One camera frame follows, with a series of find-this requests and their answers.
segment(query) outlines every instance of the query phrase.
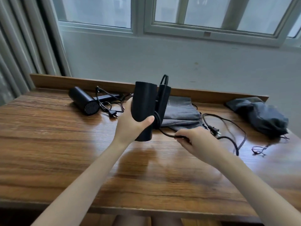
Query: curtain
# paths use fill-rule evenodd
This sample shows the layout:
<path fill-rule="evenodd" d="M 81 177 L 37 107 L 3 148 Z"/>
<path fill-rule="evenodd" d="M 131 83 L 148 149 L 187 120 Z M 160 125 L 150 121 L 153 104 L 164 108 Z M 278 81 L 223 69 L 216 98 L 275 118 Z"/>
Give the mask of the curtain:
<path fill-rule="evenodd" d="M 71 76 L 52 0 L 0 0 L 0 106 L 34 88 L 31 73 Z"/>

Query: window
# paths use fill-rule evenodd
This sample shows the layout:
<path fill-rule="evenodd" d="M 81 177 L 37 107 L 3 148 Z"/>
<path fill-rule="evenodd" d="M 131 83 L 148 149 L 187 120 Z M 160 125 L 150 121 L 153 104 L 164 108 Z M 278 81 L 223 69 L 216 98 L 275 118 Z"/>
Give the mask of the window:
<path fill-rule="evenodd" d="M 145 32 L 280 46 L 300 10 L 300 0 L 146 0 Z"/>
<path fill-rule="evenodd" d="M 131 0 L 53 0 L 61 21 L 131 28 Z"/>
<path fill-rule="evenodd" d="M 53 0 L 60 26 L 118 36 L 167 35 L 301 46 L 301 0 Z"/>

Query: table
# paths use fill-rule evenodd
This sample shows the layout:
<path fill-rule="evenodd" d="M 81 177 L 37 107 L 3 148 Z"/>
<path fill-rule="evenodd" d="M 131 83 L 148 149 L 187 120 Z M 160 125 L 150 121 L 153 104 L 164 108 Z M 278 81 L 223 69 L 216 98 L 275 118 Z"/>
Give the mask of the table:
<path fill-rule="evenodd" d="M 31 75 L 36 89 L 0 107 L 0 207 L 45 209 L 111 143 L 116 120 L 99 112 L 86 117 L 72 104 L 67 89 L 133 92 L 130 83 Z M 255 145 L 269 140 L 225 101 L 251 95 L 172 89 L 190 96 L 202 113 L 236 122 L 247 133 L 240 158 L 299 211 L 301 210 L 301 140 L 293 133 L 252 155 Z M 238 143 L 243 133 L 232 124 L 206 118 Z M 233 145 L 221 140 L 229 151 Z M 90 212 L 167 215 L 258 222 L 239 191 L 215 168 L 184 150 L 174 139 L 154 130 L 148 142 L 132 143 L 112 168 Z"/>

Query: gray fabric pouch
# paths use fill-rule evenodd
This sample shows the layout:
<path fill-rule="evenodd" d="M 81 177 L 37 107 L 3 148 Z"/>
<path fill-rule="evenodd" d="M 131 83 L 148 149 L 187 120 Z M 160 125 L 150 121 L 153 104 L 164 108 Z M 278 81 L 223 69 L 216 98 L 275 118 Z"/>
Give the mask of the gray fabric pouch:
<path fill-rule="evenodd" d="M 257 131 L 270 138 L 288 133 L 288 118 L 258 97 L 234 99 L 225 105 L 249 121 Z"/>
<path fill-rule="evenodd" d="M 175 131 L 182 128 L 191 129 L 202 126 L 201 114 L 186 97 L 170 96 L 161 127 L 169 127 Z"/>

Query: white wall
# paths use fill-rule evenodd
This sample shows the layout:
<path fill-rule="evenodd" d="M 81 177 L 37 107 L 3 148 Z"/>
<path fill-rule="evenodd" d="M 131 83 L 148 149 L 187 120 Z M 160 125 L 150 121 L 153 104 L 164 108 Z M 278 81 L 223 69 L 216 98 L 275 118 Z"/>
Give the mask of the white wall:
<path fill-rule="evenodd" d="M 72 75 L 269 95 L 301 137 L 301 50 L 163 37 L 62 31 Z"/>

